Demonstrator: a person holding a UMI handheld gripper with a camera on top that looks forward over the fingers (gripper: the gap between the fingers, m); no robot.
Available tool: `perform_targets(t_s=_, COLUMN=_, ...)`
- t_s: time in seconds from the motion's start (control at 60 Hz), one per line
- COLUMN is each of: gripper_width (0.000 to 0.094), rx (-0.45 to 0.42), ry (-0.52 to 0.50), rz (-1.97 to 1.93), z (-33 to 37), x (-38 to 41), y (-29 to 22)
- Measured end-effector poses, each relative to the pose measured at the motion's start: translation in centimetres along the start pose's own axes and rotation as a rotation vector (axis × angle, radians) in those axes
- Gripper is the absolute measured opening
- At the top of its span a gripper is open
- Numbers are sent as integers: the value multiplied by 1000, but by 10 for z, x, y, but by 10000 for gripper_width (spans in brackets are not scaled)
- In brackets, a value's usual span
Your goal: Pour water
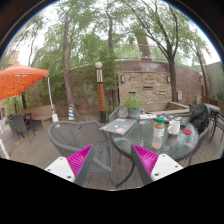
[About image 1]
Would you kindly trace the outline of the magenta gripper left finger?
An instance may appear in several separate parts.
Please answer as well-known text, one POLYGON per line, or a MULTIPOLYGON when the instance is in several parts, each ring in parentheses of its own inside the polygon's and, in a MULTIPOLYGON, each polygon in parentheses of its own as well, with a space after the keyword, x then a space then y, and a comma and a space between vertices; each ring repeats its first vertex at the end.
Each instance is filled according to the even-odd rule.
POLYGON ((94 148, 89 145, 69 157, 58 157, 46 171, 82 186, 94 156, 94 148))

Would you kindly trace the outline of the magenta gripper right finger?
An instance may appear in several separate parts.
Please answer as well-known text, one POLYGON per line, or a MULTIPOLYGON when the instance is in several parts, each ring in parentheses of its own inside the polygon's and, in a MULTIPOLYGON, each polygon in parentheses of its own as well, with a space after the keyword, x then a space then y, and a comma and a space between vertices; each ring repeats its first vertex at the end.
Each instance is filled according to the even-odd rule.
POLYGON ((167 154, 157 155, 138 145, 131 146, 131 155, 144 185, 182 169, 182 166, 167 154))

